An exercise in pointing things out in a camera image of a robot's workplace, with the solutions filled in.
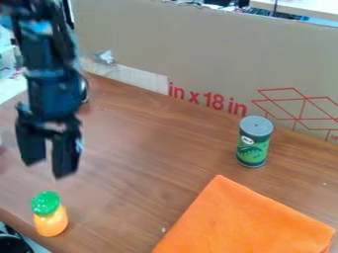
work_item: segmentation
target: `can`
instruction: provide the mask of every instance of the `can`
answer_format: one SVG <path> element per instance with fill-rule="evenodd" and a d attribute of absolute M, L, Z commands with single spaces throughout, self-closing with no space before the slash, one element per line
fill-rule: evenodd
<path fill-rule="evenodd" d="M 239 127 L 237 161 L 248 168 L 262 167 L 267 161 L 274 125 L 265 118 L 250 116 L 241 120 Z"/>

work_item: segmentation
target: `orange towel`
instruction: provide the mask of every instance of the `orange towel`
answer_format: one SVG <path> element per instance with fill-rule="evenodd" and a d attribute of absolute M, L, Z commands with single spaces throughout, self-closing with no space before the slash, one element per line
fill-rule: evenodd
<path fill-rule="evenodd" d="M 325 253 L 335 230 L 216 176 L 153 253 Z"/>

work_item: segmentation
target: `table surface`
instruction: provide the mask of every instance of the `table surface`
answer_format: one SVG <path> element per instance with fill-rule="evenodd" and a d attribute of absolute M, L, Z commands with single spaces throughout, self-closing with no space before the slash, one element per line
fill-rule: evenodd
<path fill-rule="evenodd" d="M 217 174 L 338 227 L 338 146 L 276 129 L 267 165 L 247 169 L 233 155 L 239 118 L 103 77 L 90 80 L 93 99 L 80 114 L 81 168 L 57 182 L 49 163 L 26 168 L 19 159 L 12 131 L 19 98 L 0 106 L 0 220 L 51 252 L 149 253 Z M 32 226 L 30 201 L 41 190 L 58 191 L 70 214 L 54 238 Z"/>
<path fill-rule="evenodd" d="M 276 0 L 250 0 L 253 8 L 274 10 Z M 337 0 L 278 0 L 278 12 L 338 20 Z"/>

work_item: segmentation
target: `cardboard box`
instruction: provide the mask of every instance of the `cardboard box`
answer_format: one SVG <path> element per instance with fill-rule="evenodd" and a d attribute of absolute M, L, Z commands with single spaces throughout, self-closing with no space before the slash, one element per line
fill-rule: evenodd
<path fill-rule="evenodd" d="M 73 0 L 82 53 L 168 77 L 168 95 L 338 143 L 338 29 L 159 0 Z"/>

